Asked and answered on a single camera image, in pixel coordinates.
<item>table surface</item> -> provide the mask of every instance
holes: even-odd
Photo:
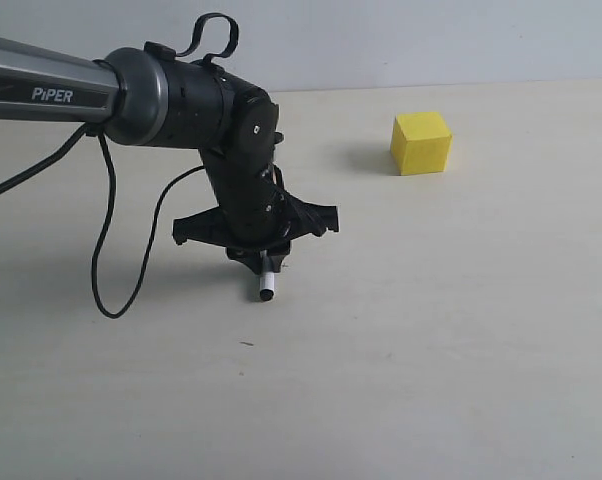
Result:
[[[170,237],[96,310],[96,140],[0,198],[2,479],[602,479],[602,80],[275,94],[286,186],[341,232],[294,243],[275,301]],[[442,174],[401,177],[398,113],[440,111]],[[73,125],[0,122],[0,181]],[[131,291],[194,152],[113,146],[101,282]]]

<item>silver arm segment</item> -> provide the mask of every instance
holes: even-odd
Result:
[[[98,123],[119,91],[105,65],[0,38],[0,119]]]

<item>black strap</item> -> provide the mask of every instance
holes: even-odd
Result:
[[[187,57],[194,53],[194,51],[199,47],[201,43],[201,37],[203,36],[203,27],[207,23],[208,20],[212,18],[225,18],[230,24],[230,38],[228,39],[228,44],[225,47],[225,50],[221,53],[208,53],[203,58],[204,64],[209,64],[212,62],[212,59],[215,57],[220,58],[228,58],[230,55],[234,53],[237,49],[237,45],[239,44],[239,24],[232,18],[223,13],[207,13],[199,17],[194,24],[194,30],[192,31],[192,42],[190,46],[183,52],[177,53],[177,57]]]

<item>white wall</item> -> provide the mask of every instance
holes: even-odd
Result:
[[[275,90],[602,77],[602,0],[0,0],[0,36],[90,58],[179,49],[208,11],[240,23],[228,68]]]

